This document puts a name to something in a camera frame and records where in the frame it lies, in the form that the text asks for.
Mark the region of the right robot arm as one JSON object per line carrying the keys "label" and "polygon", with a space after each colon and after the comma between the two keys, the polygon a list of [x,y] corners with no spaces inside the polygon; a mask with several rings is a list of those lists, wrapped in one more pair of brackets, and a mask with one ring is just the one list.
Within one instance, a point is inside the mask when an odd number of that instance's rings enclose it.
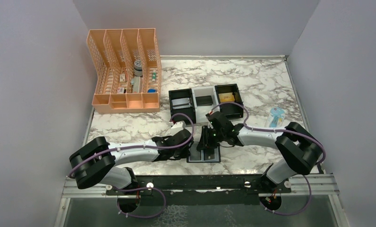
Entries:
{"label": "right robot arm", "polygon": [[282,160],[269,166],[258,185],[273,192],[289,177],[308,175],[324,156],[322,145],[300,124],[286,127],[251,128],[244,123],[233,124],[223,113],[207,114],[210,126],[202,128],[197,150],[212,150],[226,142],[235,147],[262,146],[279,150]]}

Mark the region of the black credit card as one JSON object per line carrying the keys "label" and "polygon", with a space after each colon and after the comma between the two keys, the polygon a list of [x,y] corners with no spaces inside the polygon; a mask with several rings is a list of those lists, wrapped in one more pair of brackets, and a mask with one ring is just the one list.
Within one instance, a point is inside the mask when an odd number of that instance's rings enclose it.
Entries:
{"label": "black credit card", "polygon": [[216,158],[214,149],[206,149],[204,150],[204,160],[214,160]]}

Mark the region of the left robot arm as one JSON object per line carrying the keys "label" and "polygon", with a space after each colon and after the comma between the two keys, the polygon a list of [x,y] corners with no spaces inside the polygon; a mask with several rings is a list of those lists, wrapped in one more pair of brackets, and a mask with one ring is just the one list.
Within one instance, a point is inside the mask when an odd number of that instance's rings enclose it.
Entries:
{"label": "left robot arm", "polygon": [[189,155],[192,144],[193,134],[187,129],[115,148],[110,148],[104,136],[96,137],[69,157],[72,169],[68,176],[75,179],[79,189],[102,183],[131,194],[137,186],[135,175],[131,168],[119,168],[120,165],[180,160]]}

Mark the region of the black leather card holder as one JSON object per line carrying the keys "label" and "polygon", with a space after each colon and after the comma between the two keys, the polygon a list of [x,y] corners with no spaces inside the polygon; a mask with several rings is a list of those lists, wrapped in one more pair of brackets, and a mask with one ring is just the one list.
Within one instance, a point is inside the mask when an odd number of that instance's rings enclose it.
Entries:
{"label": "black leather card holder", "polygon": [[215,149],[197,150],[198,142],[194,142],[190,147],[190,155],[186,158],[187,163],[220,163],[220,147]]}

